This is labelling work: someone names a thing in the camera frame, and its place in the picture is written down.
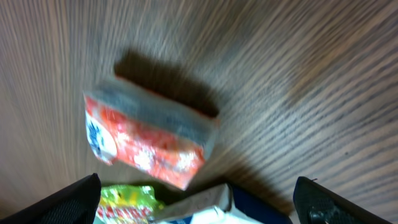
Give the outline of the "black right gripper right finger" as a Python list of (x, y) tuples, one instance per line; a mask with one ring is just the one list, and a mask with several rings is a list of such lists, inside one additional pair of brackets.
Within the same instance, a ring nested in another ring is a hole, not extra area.
[(301, 224), (391, 224), (306, 177), (297, 179), (293, 202)]

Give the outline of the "red Kleenex tissue pack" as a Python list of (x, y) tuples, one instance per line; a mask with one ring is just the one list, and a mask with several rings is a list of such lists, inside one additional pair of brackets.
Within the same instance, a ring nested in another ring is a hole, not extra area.
[(185, 190), (212, 153), (215, 120), (121, 78), (83, 92), (88, 144), (105, 164), (123, 162)]

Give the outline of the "white paper tissue pack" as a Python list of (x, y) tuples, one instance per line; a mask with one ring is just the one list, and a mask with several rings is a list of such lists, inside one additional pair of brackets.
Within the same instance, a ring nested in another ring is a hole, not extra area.
[(154, 212), (154, 224), (292, 224), (291, 219), (253, 194), (220, 184)]

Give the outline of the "Haribo gummy candy bag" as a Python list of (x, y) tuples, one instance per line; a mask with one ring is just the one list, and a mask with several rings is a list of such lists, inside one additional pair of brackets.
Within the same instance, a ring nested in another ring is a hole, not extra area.
[(101, 188), (96, 218), (103, 223), (148, 223), (154, 212), (164, 208), (148, 185), (111, 185)]

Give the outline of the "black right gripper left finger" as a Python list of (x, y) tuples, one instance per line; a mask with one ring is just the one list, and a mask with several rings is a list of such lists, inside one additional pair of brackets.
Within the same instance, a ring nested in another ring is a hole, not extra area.
[(101, 197), (96, 173), (1, 220), (1, 224), (92, 224)]

